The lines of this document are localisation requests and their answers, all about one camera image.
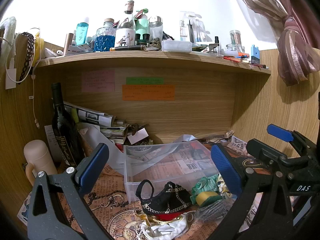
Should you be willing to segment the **rolled newspaper stack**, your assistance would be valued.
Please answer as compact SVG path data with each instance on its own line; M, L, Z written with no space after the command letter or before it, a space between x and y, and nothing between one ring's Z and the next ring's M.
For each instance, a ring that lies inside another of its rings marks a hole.
M71 113L78 129L93 126L115 144L123 145L129 124L113 115L63 102L67 112Z

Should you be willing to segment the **yellow green sponge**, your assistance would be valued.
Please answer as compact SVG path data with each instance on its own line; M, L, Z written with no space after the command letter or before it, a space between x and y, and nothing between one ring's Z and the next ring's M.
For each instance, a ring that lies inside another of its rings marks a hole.
M223 197L214 191L203 191L197 195L196 203L199 207L205 207L222 199Z

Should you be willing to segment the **white drawstring cloth bag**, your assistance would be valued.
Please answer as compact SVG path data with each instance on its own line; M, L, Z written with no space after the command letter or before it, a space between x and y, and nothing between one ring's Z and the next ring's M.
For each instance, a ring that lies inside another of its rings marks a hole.
M135 216L142 221L139 230L136 230L138 239L175 239L188 232L195 221L195 211L185 212L169 221L158 220L155 216L139 211L135 212Z

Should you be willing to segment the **green cloth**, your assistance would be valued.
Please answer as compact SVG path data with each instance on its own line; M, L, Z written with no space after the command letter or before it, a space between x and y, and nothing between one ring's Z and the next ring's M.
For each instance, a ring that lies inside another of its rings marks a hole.
M192 202L192 204L196 203L196 197L204 191L214 191L214 192L218 192L219 191L219 187L217 185L217 179L218 179L219 175L215 174L213 176L210 177L202 177L196 184L194 187L192 187L191 189L191 197L190 200Z

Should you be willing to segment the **white illustrated mug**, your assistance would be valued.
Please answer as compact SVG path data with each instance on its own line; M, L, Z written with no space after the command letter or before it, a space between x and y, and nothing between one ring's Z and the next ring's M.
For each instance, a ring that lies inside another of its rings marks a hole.
M125 47L135 45L135 30L130 28L120 28L116 30L115 47Z

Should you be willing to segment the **grey knitted cloth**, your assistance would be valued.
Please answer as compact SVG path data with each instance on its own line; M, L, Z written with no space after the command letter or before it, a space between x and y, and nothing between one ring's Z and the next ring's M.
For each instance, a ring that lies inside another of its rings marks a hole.
M208 206L201 207L195 212L195 221L209 223L224 218L233 204L233 199L221 199Z

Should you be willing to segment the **blue small box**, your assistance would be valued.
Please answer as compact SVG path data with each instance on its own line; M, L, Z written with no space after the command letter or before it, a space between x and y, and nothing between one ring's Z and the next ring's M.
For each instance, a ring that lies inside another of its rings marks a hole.
M251 64L260 64L260 50L255 45L251 47Z

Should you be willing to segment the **pink curtain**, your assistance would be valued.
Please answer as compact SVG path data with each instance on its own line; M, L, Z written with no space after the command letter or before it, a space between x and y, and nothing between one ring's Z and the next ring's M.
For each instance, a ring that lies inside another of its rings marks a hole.
M278 73L287 86L319 71L319 20L304 0L243 0L266 17L278 39Z

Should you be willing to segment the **clear plastic storage bin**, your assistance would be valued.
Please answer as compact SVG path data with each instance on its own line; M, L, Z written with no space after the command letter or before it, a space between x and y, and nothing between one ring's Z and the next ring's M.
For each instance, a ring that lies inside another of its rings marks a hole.
M202 177L218 174L208 148L197 140L170 144L124 147L124 186L129 203L136 202L138 185L145 179L141 197L159 194L167 182L181 185L187 191Z

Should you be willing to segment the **floral scrunchie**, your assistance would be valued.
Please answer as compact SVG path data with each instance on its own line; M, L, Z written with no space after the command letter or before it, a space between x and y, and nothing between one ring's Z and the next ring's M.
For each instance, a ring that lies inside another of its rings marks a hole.
M219 195L221 195L224 199L236 199L237 196L235 194L232 194L221 176L221 174L218 175L218 178L216 179L216 184L219 189Z

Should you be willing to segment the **red cloth piece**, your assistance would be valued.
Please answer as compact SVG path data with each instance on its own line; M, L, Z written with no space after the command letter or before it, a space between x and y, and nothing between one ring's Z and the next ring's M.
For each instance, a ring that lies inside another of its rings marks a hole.
M174 220L175 218L177 218L183 213L184 211L178 211L174 213L160 213L160 214L155 214L155 217L157 220L167 222L167 221Z

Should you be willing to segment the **vintage newspaper print mat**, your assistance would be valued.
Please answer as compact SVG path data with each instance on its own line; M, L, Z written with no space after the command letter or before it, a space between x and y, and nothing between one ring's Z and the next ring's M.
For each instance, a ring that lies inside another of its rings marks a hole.
M124 186L124 176L105 167L93 190L85 201L114 239L138 239L139 218L135 212L141 210L140 200L129 203Z

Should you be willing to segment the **blue cartoon sticker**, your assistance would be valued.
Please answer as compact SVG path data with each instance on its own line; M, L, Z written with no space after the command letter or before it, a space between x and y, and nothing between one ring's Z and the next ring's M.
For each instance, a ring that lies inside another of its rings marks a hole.
M17 218L25 225L28 225L28 212L29 212L29 203L31 199L31 192L28 194L26 199L24 200L19 212L17 214Z

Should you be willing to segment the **glass jar with sticks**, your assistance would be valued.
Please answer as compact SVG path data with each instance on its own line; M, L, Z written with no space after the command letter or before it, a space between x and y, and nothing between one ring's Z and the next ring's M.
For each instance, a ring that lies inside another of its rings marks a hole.
M242 46L242 41L241 41L241 33L240 31L238 30L231 30L229 32L230 34L230 38L231 38L231 42L230 44L227 44L226 45L226 48L228 50L231 50L231 51L237 51L237 52L241 52L241 53L244 53L245 50Z

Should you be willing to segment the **black pouch with chain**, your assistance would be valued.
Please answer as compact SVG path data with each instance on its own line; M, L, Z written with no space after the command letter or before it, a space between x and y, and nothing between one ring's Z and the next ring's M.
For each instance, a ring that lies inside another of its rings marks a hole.
M151 186L151 195L148 199L142 198L143 186ZM167 182L164 189L154 196L154 187L151 181L145 179L137 187L136 196L140 200L142 210L147 215L171 214L186 210L192 206L191 194L181 185L171 181Z

